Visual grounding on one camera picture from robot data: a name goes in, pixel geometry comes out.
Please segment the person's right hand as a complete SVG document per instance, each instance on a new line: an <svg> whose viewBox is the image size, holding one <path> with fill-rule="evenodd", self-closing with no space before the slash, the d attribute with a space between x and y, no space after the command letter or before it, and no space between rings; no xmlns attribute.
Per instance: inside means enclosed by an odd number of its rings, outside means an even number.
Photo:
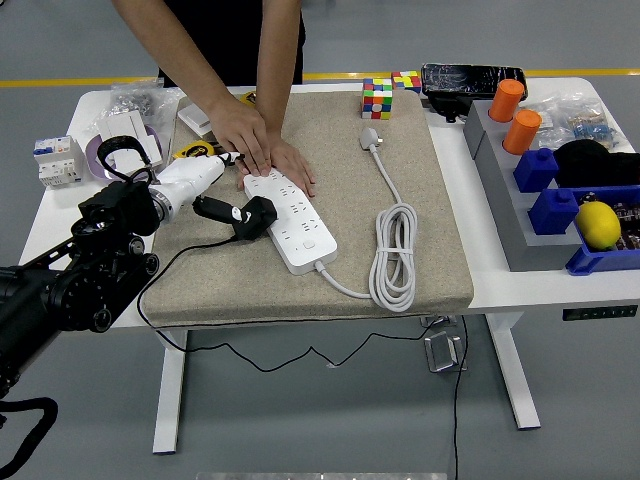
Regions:
<svg viewBox="0 0 640 480"><path fill-rule="evenodd" d="M206 113L217 141L225 150L244 156L244 169L248 173L266 175L270 171L265 122L254 108L226 93Z"/></svg>

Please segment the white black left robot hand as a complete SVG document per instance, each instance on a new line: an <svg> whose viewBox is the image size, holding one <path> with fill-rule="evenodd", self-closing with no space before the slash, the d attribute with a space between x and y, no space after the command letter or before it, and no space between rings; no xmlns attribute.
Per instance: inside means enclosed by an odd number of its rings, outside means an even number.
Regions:
<svg viewBox="0 0 640 480"><path fill-rule="evenodd" d="M204 218L225 224L247 224L252 214L226 202L204 197L204 192L216 182L228 165L244 156L237 152L220 155L179 158L166 167L149 187L160 224L175 220L183 206L191 206Z"/></svg>

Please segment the person's left hand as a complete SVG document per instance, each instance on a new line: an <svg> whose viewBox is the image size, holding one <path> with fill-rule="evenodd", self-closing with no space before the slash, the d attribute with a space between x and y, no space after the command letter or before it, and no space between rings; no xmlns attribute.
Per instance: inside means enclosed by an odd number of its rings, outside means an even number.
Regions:
<svg viewBox="0 0 640 480"><path fill-rule="evenodd" d="M267 138L271 165L291 180L308 198L313 198L316 179L306 158L278 133L268 133Z"/></svg>

